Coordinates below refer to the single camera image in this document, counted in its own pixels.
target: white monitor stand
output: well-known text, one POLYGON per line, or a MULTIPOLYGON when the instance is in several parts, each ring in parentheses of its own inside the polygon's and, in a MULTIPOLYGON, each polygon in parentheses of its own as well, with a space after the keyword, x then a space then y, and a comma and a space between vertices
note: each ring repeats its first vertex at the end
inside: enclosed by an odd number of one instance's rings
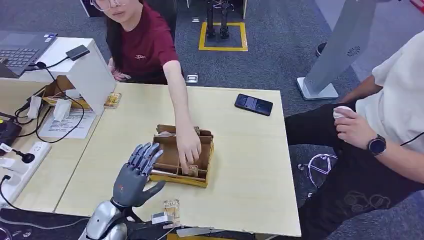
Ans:
MULTIPOLYGON (((65 60, 49 70, 55 78, 66 76, 96 115, 101 115, 105 109, 104 104, 117 83, 93 39, 58 37, 38 62, 53 65, 64 59, 67 51, 80 45, 86 46, 90 53, 76 61, 65 60)), ((27 71, 20 78, 0 78, 0 81, 39 82, 48 85, 53 79, 46 70, 36 70, 27 71)))

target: person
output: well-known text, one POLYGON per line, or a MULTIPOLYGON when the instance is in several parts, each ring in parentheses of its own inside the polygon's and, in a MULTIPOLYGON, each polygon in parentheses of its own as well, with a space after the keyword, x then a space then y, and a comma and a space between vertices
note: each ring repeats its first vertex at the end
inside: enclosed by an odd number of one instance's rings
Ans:
POLYGON ((108 17, 109 67, 117 81, 168 84, 184 173, 202 152, 189 111, 186 82, 165 20, 143 0, 91 0, 108 17))
POLYGON ((298 210, 301 239, 325 239, 344 221, 392 208, 424 189, 423 46, 424 31, 341 103, 285 118, 289 145, 329 146, 338 157, 298 210), (334 112, 342 117, 335 120, 334 112))

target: light wood tabletop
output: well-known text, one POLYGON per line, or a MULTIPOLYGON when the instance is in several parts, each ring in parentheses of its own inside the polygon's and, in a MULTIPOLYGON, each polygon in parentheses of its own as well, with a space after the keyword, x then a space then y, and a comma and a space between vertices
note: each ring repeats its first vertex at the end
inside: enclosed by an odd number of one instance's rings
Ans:
MULTIPOLYGON (((0 111, 9 115, 14 115, 15 111, 26 103, 26 99, 40 90, 48 83, 14 81, 0 79, 0 111)), ((53 212, 71 176, 89 142, 89 139, 96 128, 100 117, 98 116, 85 139, 65 138, 52 144, 52 148, 46 158, 38 167, 28 184, 25 186, 19 197, 13 203, 19 208, 39 212, 53 212)), ((25 125, 21 135, 32 132, 36 128, 36 121, 25 125)), ((57 138, 45 138, 47 141, 54 141, 57 138)), ((27 152, 33 144, 40 141, 35 134, 18 138, 13 147, 22 152, 27 152)), ((14 153, 8 153, 5 157, 18 159, 14 153)), ((7 170, 0 168, 0 174, 4 175, 7 170)))
MULTIPOLYGON (((120 104, 104 111, 56 213, 90 216, 112 197, 134 148, 152 141, 156 125, 175 124, 167 86, 119 83, 115 92, 122 93, 120 104)), ((300 236, 280 92, 188 87, 188 96, 193 123, 214 135, 209 185, 167 183, 136 214, 150 220, 165 200, 179 199, 186 226, 300 236), (273 102, 271 115, 234 107, 239 93, 273 102)))

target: gray carpet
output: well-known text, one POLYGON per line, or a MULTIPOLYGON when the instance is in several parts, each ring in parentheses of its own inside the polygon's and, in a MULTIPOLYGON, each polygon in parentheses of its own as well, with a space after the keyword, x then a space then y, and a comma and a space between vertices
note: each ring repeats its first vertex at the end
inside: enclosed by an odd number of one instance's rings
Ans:
MULTIPOLYGON (((198 51, 201 24, 191 20, 192 17, 200 17, 201 21, 206 19, 203 1, 194 0, 190 10, 185 7, 185 0, 179 3, 175 44, 184 72, 199 74, 198 85, 279 90, 286 116, 329 102, 304 101, 295 82, 297 77, 307 74, 316 60, 316 45, 328 39, 331 33, 314 0, 249 0, 245 20, 248 52, 198 51)), ((0 0, 0 6, 0 29, 51 31, 61 37, 93 38, 105 59, 110 57, 105 42, 104 19, 88 18, 77 0, 0 0)), ((238 22, 241 16, 231 12, 230 19, 238 22)), ((334 83, 341 96, 357 84, 352 68, 334 83)), ((290 148, 299 205, 313 188, 296 165, 328 151, 323 147, 290 148)), ((362 215, 346 222, 330 239, 424 239, 423 206, 421 198, 410 197, 389 211, 362 215)), ((42 221, 33 214, 24 214, 20 219, 42 221)), ((66 236, 58 237, 58 234, 33 234, 31 239, 73 238, 68 236, 70 232, 66 236)))
MULTIPOLYGON (((336 24, 345 0, 315 0, 331 28, 336 24)), ((352 64, 360 81, 376 65, 394 54, 415 34, 424 30, 424 14, 410 1, 391 0, 377 4, 368 48, 352 64)))

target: smartphone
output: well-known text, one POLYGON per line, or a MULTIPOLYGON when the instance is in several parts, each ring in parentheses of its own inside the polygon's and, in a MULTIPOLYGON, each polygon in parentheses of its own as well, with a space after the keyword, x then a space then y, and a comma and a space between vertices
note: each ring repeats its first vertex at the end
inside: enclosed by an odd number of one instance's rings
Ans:
POLYGON ((244 109, 265 116, 271 115, 271 110, 273 109, 272 102, 241 93, 237 96, 234 106, 239 109, 244 109))

